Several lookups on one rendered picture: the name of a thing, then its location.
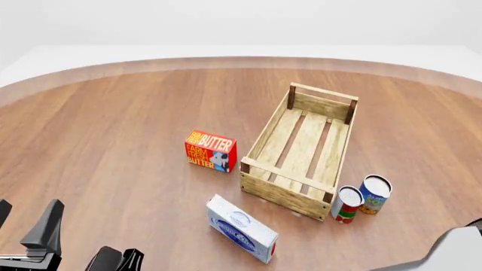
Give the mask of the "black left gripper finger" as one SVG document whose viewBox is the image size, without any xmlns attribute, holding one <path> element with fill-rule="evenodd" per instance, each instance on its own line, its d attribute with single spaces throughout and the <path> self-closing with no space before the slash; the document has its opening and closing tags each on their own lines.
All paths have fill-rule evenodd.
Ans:
<svg viewBox="0 0 482 271">
<path fill-rule="evenodd" d="M 12 205 L 5 199 L 0 199 L 0 227 L 3 226 L 11 213 Z"/>
<path fill-rule="evenodd" d="M 64 204 L 60 200 L 50 201 L 35 226 L 20 241 L 20 244 L 26 248 L 27 256 L 62 254 L 60 229 L 63 212 Z"/>
</svg>

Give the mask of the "red tomato tin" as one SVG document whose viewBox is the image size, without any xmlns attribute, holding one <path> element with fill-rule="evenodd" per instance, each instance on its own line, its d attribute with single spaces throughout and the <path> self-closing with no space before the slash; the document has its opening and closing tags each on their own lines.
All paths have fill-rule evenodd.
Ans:
<svg viewBox="0 0 482 271">
<path fill-rule="evenodd" d="M 352 223 L 358 209 L 364 204 L 365 200 L 359 189 L 345 185 L 342 186 L 331 207 L 331 216 L 341 224 Z"/>
</svg>

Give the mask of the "blue soup tin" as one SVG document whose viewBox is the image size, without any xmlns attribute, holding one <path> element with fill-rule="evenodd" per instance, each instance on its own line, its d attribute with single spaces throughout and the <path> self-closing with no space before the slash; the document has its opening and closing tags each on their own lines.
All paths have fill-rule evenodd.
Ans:
<svg viewBox="0 0 482 271">
<path fill-rule="evenodd" d="M 367 175 L 359 188 L 365 200 L 360 207 L 365 214 L 376 214 L 391 196 L 392 185 L 381 175 Z"/>
</svg>

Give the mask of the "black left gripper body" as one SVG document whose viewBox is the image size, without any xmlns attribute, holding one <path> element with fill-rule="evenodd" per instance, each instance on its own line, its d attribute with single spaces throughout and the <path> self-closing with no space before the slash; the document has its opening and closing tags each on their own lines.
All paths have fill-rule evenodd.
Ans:
<svg viewBox="0 0 482 271">
<path fill-rule="evenodd" d="M 57 271 L 62 258 L 54 253 L 43 257 L 0 255 L 0 271 Z"/>
</svg>

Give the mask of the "white and blue box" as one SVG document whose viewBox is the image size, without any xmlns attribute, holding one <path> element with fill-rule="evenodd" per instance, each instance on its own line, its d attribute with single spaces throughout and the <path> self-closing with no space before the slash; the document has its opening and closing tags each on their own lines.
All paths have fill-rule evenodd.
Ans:
<svg viewBox="0 0 482 271">
<path fill-rule="evenodd" d="M 252 254 L 269 263 L 276 251 L 279 234 L 225 198 L 214 195 L 206 203 L 209 225 Z"/>
</svg>

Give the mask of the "red butter box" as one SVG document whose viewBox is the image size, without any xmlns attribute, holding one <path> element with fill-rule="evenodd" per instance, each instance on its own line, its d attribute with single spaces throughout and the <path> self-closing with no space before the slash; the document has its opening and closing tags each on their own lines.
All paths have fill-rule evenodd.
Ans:
<svg viewBox="0 0 482 271">
<path fill-rule="evenodd" d="M 185 139 L 188 162 L 230 173 L 237 161 L 236 139 L 192 130 Z"/>
</svg>

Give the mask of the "wooden slat tray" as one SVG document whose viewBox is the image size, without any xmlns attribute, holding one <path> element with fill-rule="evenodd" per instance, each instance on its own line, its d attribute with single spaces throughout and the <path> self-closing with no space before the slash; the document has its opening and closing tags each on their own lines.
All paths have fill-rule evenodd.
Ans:
<svg viewBox="0 0 482 271">
<path fill-rule="evenodd" d="M 291 83 L 240 162 L 240 187 L 324 221 L 337 193 L 358 97 Z"/>
</svg>

